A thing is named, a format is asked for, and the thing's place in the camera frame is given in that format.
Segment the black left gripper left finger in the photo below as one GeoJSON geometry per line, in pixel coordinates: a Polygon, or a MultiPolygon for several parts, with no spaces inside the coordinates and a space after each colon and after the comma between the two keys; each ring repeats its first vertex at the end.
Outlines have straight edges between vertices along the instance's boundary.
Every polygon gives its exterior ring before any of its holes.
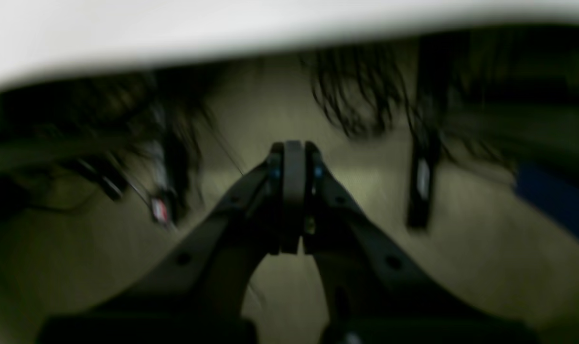
{"type": "Polygon", "coordinates": [[[145,277],[79,315],[56,316],[39,344],[257,342],[240,318],[268,253],[296,253],[303,232],[303,145],[273,144],[211,213],[145,277]]]}

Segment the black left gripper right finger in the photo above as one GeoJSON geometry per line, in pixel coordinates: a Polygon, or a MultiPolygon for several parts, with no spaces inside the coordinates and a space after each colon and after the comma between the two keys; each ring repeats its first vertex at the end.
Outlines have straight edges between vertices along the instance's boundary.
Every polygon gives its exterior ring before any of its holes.
{"type": "Polygon", "coordinates": [[[316,262],[330,324],[323,344],[536,344],[522,322],[451,294],[366,217],[305,144],[305,252],[316,262]]]}

